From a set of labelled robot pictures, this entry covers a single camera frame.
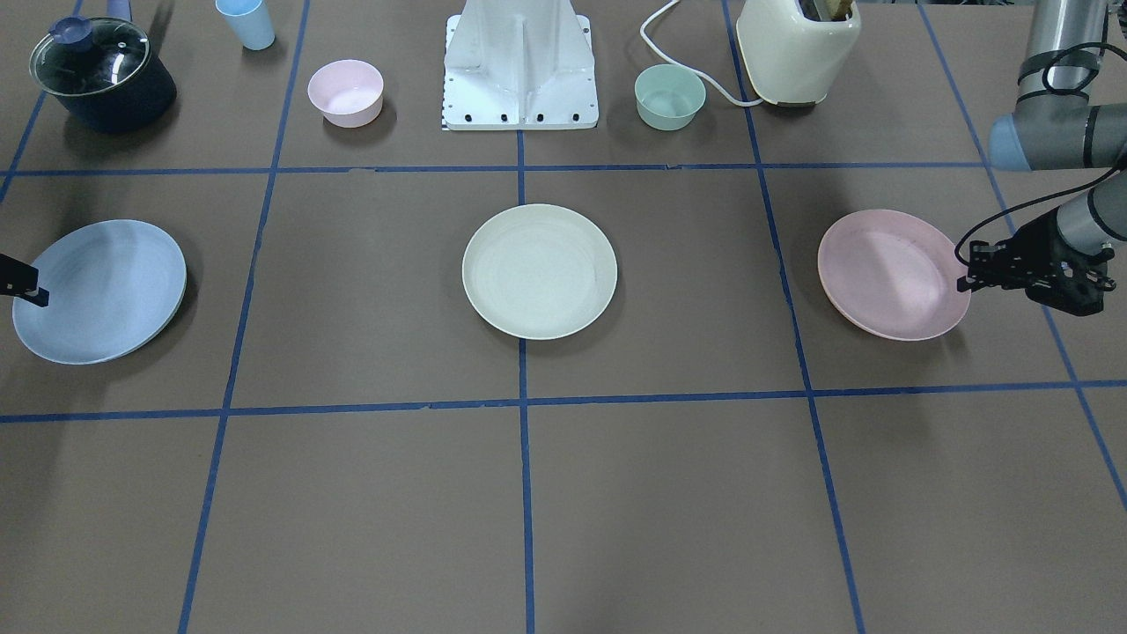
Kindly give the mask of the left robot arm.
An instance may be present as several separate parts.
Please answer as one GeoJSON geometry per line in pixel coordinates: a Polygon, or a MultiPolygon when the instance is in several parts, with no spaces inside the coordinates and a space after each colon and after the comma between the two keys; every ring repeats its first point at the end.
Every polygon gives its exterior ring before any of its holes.
{"type": "Polygon", "coordinates": [[[1126,240],[1126,108],[1090,100],[1104,56],[1124,56],[1108,41],[1112,12],[1111,1],[1035,5],[1013,111],[991,125],[991,166],[1011,172],[1101,169],[1101,175],[1050,194],[1053,208],[1008,240],[965,234],[955,245],[966,269],[957,291],[1023,291],[1037,304],[1091,316],[1116,289],[1109,264],[1126,240]]]}

